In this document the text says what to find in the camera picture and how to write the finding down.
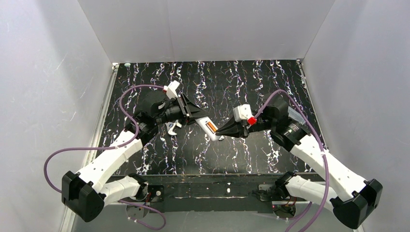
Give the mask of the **white remote control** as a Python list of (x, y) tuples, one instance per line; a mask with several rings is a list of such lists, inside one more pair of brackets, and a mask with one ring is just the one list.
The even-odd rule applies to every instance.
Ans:
[(218, 128), (209, 117), (201, 117), (199, 119), (196, 119), (195, 121), (207, 134), (211, 141), (222, 141), (224, 139), (224, 136), (216, 135)]

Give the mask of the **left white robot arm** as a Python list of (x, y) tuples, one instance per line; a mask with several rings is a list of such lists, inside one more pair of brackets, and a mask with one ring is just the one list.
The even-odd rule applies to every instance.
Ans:
[(184, 94), (152, 91), (142, 97), (133, 119), (112, 142), (114, 149), (103, 151), (94, 161), (62, 177), (62, 202), (85, 222), (95, 219), (103, 208), (123, 198), (144, 198), (148, 182), (137, 174), (109, 183), (109, 178), (128, 159), (142, 150), (158, 133), (159, 126), (198, 124), (211, 140), (218, 140), (217, 127), (208, 113)]

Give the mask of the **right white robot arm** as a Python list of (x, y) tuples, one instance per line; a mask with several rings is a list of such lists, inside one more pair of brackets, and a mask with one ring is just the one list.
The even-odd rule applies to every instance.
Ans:
[(276, 144), (302, 159), (325, 180), (321, 185), (287, 172), (269, 190), (261, 191), (264, 198), (297, 197), (321, 204), (351, 229), (357, 229), (377, 208), (382, 184), (376, 179), (366, 180), (320, 148), (320, 141), (309, 131), (307, 123), (290, 117), (288, 102), (281, 96), (267, 99), (260, 114), (251, 111), (248, 104), (234, 108), (232, 118), (216, 134), (246, 138), (263, 130), (270, 131)]

